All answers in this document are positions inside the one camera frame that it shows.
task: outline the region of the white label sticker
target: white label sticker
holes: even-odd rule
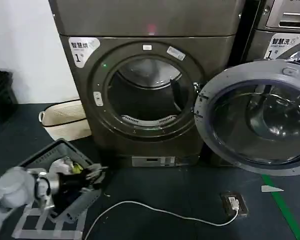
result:
[[[91,54],[100,47],[100,41],[95,37],[69,37],[69,45],[75,65],[83,68]]]
[[[144,51],[151,51],[151,50],[152,50],[152,45],[143,45],[143,46],[142,46],[142,49],[143,49]]]
[[[166,52],[169,55],[175,57],[176,59],[179,59],[180,61],[182,61],[186,57],[186,55],[183,52],[179,51],[178,49],[175,49],[172,46],[170,46]]]
[[[271,38],[264,59],[276,59],[298,44],[300,44],[300,34],[276,33]]]
[[[93,98],[94,98],[95,104],[96,104],[98,107],[102,107],[102,106],[104,105],[104,102],[102,101],[101,92],[99,92],[99,91],[94,91],[94,92],[93,92]]]

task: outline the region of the door glass window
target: door glass window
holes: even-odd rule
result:
[[[238,87],[216,101],[210,124],[220,144],[248,161],[281,165],[300,157],[300,93],[294,89]]]

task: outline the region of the dryer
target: dryer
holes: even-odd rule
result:
[[[197,162],[203,141],[194,103],[227,66],[243,4],[50,1],[94,141],[109,164]]]

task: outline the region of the white wall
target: white wall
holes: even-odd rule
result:
[[[78,92],[48,0],[0,0],[0,69],[19,103],[55,103]]]

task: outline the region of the power plug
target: power plug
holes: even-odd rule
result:
[[[229,196],[228,199],[229,199],[232,209],[239,211],[239,208],[240,208],[239,200],[236,199],[234,196]]]

